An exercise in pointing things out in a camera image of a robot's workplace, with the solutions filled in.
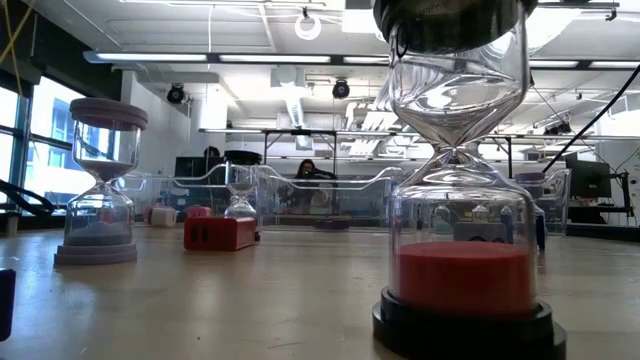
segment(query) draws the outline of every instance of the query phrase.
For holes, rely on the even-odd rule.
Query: pink hourglass cap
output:
[[[133,125],[144,130],[149,122],[146,111],[114,100],[76,99],[69,110],[74,120],[103,129],[129,131]]]

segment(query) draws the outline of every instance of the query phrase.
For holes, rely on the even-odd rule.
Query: black hourglass base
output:
[[[566,359],[567,334],[544,302],[526,319],[442,316],[411,309],[384,288],[372,315],[374,337],[408,359]]]

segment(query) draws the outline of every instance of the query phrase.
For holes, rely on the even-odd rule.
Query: ceiling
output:
[[[618,0],[618,18],[605,21],[609,11],[584,11],[534,57],[545,59],[640,59],[640,1]],[[339,24],[344,0],[327,0],[322,31],[312,41],[294,31],[299,9],[168,6],[119,0],[47,0],[36,9],[81,41],[101,51],[258,52],[309,54],[385,54],[388,45],[374,34],[344,33]],[[310,95],[302,100],[305,112],[344,114],[349,102],[375,98],[387,69],[358,66],[299,66],[306,73]],[[269,96],[271,65],[145,65],[143,71],[162,74],[215,72],[220,75],[237,106],[229,117],[236,123],[248,118],[275,118],[285,111],[282,99]],[[572,123],[587,122],[628,78],[631,71],[534,71],[537,90],[556,112],[568,111]],[[346,78],[351,98],[334,100],[336,78]],[[169,83],[152,83],[166,91]],[[198,95],[204,84],[185,84]],[[640,91],[640,81],[631,86]],[[524,103],[499,127],[516,132],[531,129],[553,110],[531,90]]]

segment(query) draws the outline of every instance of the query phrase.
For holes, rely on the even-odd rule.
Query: red sand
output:
[[[526,246],[437,242],[399,249],[397,296],[429,311],[514,316],[533,307],[533,275]]]

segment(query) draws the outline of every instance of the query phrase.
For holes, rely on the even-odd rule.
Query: wooden table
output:
[[[0,359],[397,359],[371,336],[387,234],[263,232],[186,253],[180,230],[138,228],[137,263],[54,268],[61,236],[0,238],[0,267],[18,271]],[[640,247],[551,238],[538,273],[569,359],[640,358]]]

